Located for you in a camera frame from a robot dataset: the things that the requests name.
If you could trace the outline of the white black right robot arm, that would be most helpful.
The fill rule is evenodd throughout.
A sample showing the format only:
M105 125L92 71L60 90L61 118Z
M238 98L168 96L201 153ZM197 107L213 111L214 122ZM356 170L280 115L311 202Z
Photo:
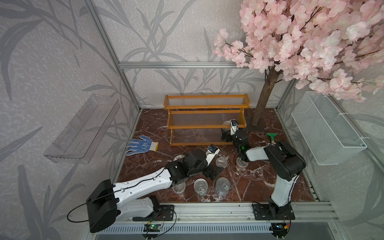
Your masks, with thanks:
M221 136L236 147L239 159L244 163L270 162L277 174L275 189L269 200L270 212L277 214L288 209L294 185L307 165L303 157L285 140L252 148L248 133L243 129L235 132L221 129Z

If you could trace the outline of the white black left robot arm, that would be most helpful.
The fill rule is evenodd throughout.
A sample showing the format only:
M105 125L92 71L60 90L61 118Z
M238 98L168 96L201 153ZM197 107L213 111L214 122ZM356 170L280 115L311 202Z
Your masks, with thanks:
M195 149L146 176L115 184L110 179L102 181L86 201L90 232L100 232L117 219L147 220L160 207L157 200L148 196L153 192L186 183L200 174L213 180L221 172L211 165L219 152L219 148L210 145L206 151Z

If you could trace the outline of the tomato label seed jar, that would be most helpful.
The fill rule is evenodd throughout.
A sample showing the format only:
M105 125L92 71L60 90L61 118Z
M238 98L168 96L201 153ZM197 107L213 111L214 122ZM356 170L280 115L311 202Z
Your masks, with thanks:
M177 155L174 157L174 161L182 160L185 157L185 155Z

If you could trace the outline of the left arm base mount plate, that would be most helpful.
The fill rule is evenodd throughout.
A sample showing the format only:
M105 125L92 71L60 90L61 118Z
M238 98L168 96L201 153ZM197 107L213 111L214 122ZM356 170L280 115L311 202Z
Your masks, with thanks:
M159 209L154 210L148 217L134 217L134 222L153 222L153 221L173 221L175 206L160 205Z

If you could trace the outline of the green corn seed can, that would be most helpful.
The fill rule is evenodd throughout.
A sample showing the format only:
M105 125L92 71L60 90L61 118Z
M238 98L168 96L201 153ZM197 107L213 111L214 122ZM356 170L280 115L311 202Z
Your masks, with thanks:
M194 182L194 190L198 196L205 196L208 191L208 182L205 179L197 179Z

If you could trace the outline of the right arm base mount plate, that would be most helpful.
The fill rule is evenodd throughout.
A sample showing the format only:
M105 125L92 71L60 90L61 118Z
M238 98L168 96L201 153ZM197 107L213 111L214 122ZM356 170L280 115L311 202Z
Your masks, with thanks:
M261 204L253 202L252 209L255 220L277 221L296 219L291 202L288 202L283 207L279 207L274 203Z

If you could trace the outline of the purple flower seed can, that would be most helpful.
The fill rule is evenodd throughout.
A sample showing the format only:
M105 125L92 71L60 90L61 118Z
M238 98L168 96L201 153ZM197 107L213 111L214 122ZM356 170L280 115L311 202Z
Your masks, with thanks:
M217 179L215 191L219 197L225 197L231 189L231 183L227 178L221 177Z

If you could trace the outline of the clear jar red label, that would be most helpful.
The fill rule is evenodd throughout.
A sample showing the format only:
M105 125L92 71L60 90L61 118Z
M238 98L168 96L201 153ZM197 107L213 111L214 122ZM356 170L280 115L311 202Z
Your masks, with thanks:
M237 169L239 169L239 170L244 170L249 165L249 162L245 162L245 161L241 160L240 158L237 158L236 163L237 163Z
M228 166L228 160L224 157L218 157L216 159L216 166L225 169Z

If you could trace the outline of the clear jar black label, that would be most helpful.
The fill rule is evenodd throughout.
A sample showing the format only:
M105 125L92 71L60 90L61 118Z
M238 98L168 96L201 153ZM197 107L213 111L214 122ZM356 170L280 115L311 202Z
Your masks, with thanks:
M185 192L185 190L186 190L186 184L185 183L181 183L181 184L174 185L172 187L172 189L173 189L175 194L182 195Z

